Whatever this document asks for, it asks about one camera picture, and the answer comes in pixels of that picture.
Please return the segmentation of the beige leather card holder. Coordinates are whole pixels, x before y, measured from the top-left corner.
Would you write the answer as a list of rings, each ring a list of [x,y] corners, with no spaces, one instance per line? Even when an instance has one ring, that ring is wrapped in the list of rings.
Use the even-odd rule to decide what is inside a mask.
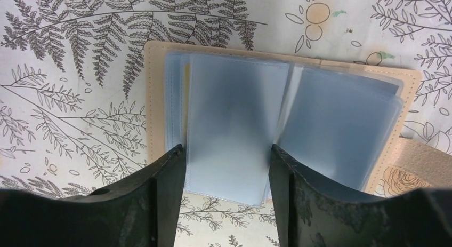
[[[400,137],[420,73],[289,55],[149,41],[152,160],[187,152],[186,192],[260,205],[277,144],[347,189],[385,197],[451,187],[451,151]]]

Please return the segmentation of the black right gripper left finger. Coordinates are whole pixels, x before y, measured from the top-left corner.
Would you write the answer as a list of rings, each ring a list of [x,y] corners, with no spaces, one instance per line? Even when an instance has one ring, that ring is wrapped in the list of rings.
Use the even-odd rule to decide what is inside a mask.
[[[176,145],[86,196],[3,189],[1,246],[173,246],[185,170],[185,150]]]

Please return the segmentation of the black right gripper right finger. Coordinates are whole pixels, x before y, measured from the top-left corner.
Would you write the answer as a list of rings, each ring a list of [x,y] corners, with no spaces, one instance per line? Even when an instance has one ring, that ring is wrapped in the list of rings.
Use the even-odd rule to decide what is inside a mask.
[[[269,181],[281,246],[451,246],[451,190],[383,198],[342,185],[277,145]]]

